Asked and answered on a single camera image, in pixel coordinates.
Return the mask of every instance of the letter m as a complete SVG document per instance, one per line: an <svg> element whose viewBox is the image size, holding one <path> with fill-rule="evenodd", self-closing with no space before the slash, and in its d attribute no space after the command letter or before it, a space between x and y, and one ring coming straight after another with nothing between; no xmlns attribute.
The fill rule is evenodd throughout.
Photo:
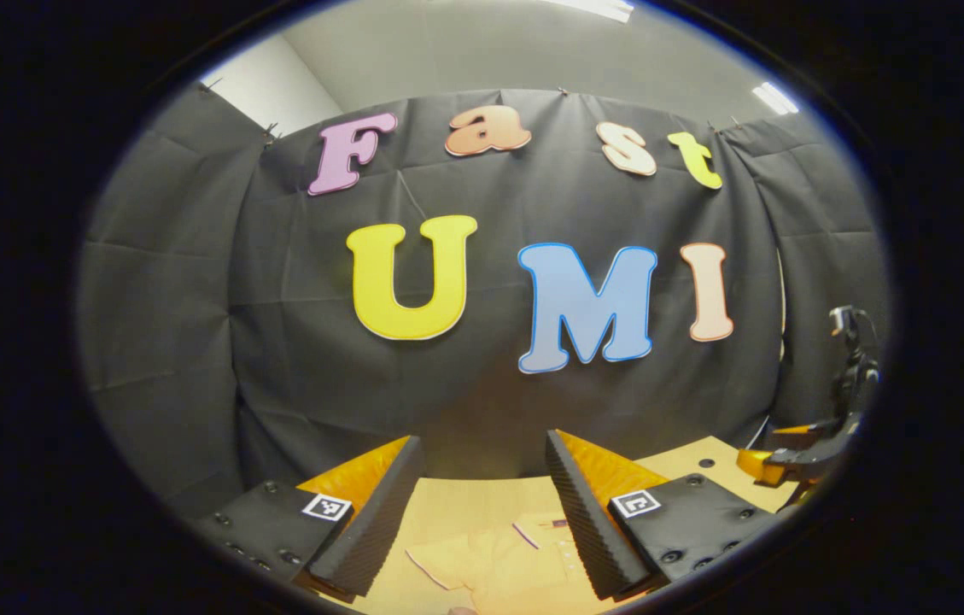
<svg viewBox="0 0 964 615"><path fill-rule="evenodd" d="M657 268L652 250L619 249L599 292L568 245L526 246L520 250L520 266L531 272L535 287L531 350L520 357L520 371L551 372L567 365L569 354L561 349L563 323L582 363L595 357L611 323L614 331L603 347L607 361L639 359L652 350L649 284Z"/></svg>

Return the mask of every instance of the letter u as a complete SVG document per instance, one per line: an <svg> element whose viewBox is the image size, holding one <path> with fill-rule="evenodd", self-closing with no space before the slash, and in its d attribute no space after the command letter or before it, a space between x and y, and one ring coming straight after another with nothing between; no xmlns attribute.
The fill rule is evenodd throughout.
<svg viewBox="0 0 964 615"><path fill-rule="evenodd" d="M459 322L466 307L466 238L478 224L469 215L426 220L420 234L432 240L432 299L423 307L402 307L394 296L394 246L400 225L373 225L349 234L353 251L353 307L357 318L387 339L431 339Z"/></svg>

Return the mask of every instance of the ceiling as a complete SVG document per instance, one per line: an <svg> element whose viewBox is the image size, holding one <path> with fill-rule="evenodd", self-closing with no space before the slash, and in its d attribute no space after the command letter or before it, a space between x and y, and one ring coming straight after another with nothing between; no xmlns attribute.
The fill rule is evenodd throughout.
<svg viewBox="0 0 964 615"><path fill-rule="evenodd" d="M283 32L342 112L485 89L621 98L717 127L771 117L767 71L635 3L628 23L541 0L352 0Z"/></svg>

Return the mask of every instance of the wooden table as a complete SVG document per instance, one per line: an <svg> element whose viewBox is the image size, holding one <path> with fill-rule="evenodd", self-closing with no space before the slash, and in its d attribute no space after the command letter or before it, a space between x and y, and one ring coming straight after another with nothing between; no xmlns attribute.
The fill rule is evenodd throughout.
<svg viewBox="0 0 964 615"><path fill-rule="evenodd" d="M736 448L708 436L684 447L638 460L638 463L668 479L700 472L752 505L775 513L785 505L797 483L786 482L777 488L756 485L751 476L736 467L736 453ZM713 460L713 465L701 467L700 460L707 459ZM556 513L560 517L557 491L548 476L508 480L420 479L410 505L406 507L391 553L371 590L367 596L358 596L353 604L346 606L370 615L446 615L454 606L473 608L469 590L447 591L432 583L406 557L405 549L457 534L511 524L525 513ZM553 610L539 605L539 612L591 615L615 606L614 600L595 599L587 577L578 585L582 587L569 588L576 596L574 608L570 610L568 600L563 600L563 604L555 605ZM338 602L329 596L323 595L322 598ZM638 599L639 596L635 596L628 600ZM479 612L479 615L500 614Z"/></svg>

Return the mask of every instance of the screw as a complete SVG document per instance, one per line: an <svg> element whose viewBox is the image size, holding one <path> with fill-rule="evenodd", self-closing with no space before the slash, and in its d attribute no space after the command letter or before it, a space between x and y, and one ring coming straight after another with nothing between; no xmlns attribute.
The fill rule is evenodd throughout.
<svg viewBox="0 0 964 615"><path fill-rule="evenodd" d="M300 565L303 563L301 558L295 555L295 553L291 553L289 550L280 549L278 550L278 555L280 556L280 559L287 561L287 563L291 565Z"/></svg>

